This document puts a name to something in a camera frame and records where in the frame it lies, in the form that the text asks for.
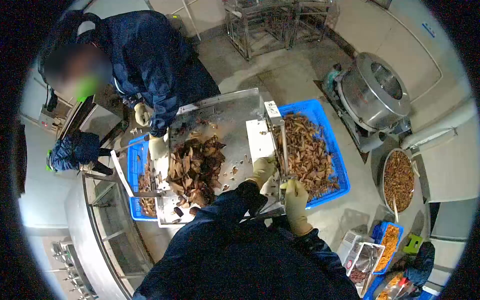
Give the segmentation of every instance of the rubber glove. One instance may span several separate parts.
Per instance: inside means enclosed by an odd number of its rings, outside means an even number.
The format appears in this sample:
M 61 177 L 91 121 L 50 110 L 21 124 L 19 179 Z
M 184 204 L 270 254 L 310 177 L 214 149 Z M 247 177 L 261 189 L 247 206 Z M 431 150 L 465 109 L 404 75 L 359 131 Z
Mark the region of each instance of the rubber glove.
M 246 180 L 255 181 L 259 189 L 262 189 L 267 180 L 275 173 L 275 159 L 261 157 L 253 163 L 253 174 Z
M 80 164 L 79 166 L 79 170 L 80 171 L 91 171 L 93 170 L 93 168 L 95 167 L 95 162 L 91 161 L 89 162 L 88 164 Z
M 133 109 L 135 110 L 135 120 L 137 121 L 138 125 L 142 127 L 149 126 L 151 115 L 148 113 L 145 104 L 138 103 Z
M 305 207 L 307 206 L 308 192 L 298 180 L 290 179 L 285 191 L 285 213 L 293 233 L 304 236 L 313 230 L 307 222 Z
M 148 150 L 150 151 L 150 158 L 155 160 L 167 155 L 168 145 L 164 141 L 163 136 L 155 137 L 150 134 L 150 139 L 148 140 Z

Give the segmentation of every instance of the metal tray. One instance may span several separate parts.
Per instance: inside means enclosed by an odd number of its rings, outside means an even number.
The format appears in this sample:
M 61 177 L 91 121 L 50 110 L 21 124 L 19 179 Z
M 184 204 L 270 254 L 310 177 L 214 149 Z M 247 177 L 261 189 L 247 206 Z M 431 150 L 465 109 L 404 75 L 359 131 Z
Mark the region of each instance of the metal tray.
M 384 169 L 383 169 L 383 171 L 382 171 L 382 177 L 380 178 L 380 189 L 381 189 L 380 196 L 381 196 L 382 199 L 384 200 L 387 209 L 388 209 L 393 215 L 395 215 L 395 212 L 393 211 L 393 209 L 390 208 L 390 206 L 388 205 L 387 199 L 386 199 L 386 197 L 385 197 L 384 177 L 385 177 L 385 168 L 386 168 L 386 166 L 387 166 L 387 161 L 388 161 L 388 159 L 390 158 L 390 156 L 392 155 L 392 153 L 395 152 L 395 151 L 403 152 L 403 153 L 408 157 L 408 159 L 410 159 L 410 156 L 408 155 L 408 153 L 407 153 L 405 150 L 400 149 L 400 148 L 395 148 L 395 149 L 393 149 L 392 151 L 390 151 L 390 152 L 388 153 L 388 155 L 387 155 L 387 157 L 386 157 L 386 159 L 385 159 L 385 162 L 384 162 Z M 415 180 L 413 181 L 413 190 L 415 190 Z M 408 205 L 408 207 L 407 207 L 404 211 L 399 212 L 398 215 L 403 214 L 405 211 L 408 210 L 409 207 L 410 207 L 410 204 Z

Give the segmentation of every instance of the round metal basin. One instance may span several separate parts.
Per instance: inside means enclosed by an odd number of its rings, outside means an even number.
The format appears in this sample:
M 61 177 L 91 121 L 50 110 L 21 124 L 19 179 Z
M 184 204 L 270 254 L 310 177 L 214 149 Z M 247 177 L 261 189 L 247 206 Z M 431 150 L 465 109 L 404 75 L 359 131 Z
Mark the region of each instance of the round metal basin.
M 410 113 L 405 85 L 393 68 L 374 54 L 360 53 L 340 86 L 344 106 L 366 130 L 383 130 Z
M 400 149 L 400 148 L 395 148 L 393 149 L 392 151 L 390 151 L 390 153 L 388 153 L 387 155 L 387 158 L 385 159 L 385 162 L 384 162 L 384 169 L 382 171 L 382 177 L 380 178 L 380 195 L 381 197 L 383 198 L 384 202 L 385 202 L 385 206 L 387 207 L 387 209 L 393 214 L 395 215 L 395 212 L 393 211 L 393 209 L 388 205 L 388 202 L 387 202 L 387 197 L 385 197 L 385 169 L 387 167 L 387 161 L 388 159 L 390 158 L 390 156 L 392 155 L 393 152 L 395 151 L 400 151 L 400 152 L 403 152 L 403 154 L 405 154 L 409 159 L 411 159 L 411 157 L 405 152 L 405 150 L 403 149 Z M 413 190 L 415 190 L 415 180 L 413 181 Z M 408 210 L 408 208 L 410 207 L 410 205 L 408 205 L 408 207 L 403 210 L 402 212 L 398 212 L 398 215 L 400 216 L 401 214 L 403 214 L 404 212 L 406 212 Z

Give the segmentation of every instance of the hand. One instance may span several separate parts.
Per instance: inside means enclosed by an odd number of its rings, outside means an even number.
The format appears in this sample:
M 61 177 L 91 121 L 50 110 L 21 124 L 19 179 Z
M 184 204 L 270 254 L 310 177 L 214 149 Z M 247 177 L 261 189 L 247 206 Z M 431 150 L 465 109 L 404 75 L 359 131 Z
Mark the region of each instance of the hand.
M 255 181 L 259 189 L 262 189 L 267 180 L 275 173 L 275 159 L 261 157 L 253 163 L 253 174 L 247 180 Z
M 164 141 L 163 136 L 155 137 L 150 135 L 150 139 L 148 140 L 148 150 L 150 151 L 150 158 L 155 160 L 167 155 L 168 145 Z
M 138 125 L 142 127 L 147 127 L 150 125 L 151 115 L 147 111 L 147 107 L 143 103 L 138 103 L 133 108 L 135 110 L 135 120 Z
M 293 233 L 304 236 L 313 230 L 307 222 L 305 207 L 307 206 L 308 192 L 298 180 L 290 179 L 285 191 L 285 213 Z
M 80 164 L 79 170 L 80 171 L 91 171 L 95 167 L 95 162 L 91 161 L 88 164 Z

